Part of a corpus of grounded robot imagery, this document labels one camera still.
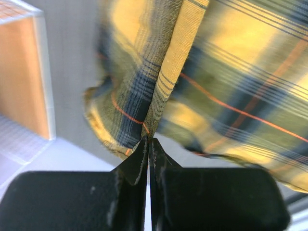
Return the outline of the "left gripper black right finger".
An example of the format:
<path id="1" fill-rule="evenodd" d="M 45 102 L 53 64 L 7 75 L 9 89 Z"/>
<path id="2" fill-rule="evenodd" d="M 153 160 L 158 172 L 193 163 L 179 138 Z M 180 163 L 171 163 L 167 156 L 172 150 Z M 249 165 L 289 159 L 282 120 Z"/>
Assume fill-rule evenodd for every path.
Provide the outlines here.
<path id="1" fill-rule="evenodd" d="M 283 231 L 280 190 L 260 168 L 181 167 L 157 139 L 149 145 L 154 231 Z"/>

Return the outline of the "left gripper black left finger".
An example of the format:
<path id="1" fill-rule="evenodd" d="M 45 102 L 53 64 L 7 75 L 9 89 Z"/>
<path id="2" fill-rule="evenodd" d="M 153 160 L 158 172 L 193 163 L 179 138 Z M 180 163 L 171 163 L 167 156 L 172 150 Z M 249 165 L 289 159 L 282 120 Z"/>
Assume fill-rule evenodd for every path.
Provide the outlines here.
<path id="1" fill-rule="evenodd" d="M 29 171 L 0 204 L 3 231 L 142 231 L 147 139 L 109 172 Z"/>

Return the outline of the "yellow plaid long sleeve shirt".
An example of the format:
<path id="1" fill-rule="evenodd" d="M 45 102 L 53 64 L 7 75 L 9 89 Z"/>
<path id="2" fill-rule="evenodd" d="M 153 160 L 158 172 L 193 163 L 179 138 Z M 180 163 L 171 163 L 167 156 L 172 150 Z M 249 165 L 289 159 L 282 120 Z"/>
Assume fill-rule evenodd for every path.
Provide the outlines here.
<path id="1" fill-rule="evenodd" d="M 305 0 L 100 0 L 97 138 L 127 158 L 160 133 L 308 191 Z"/>

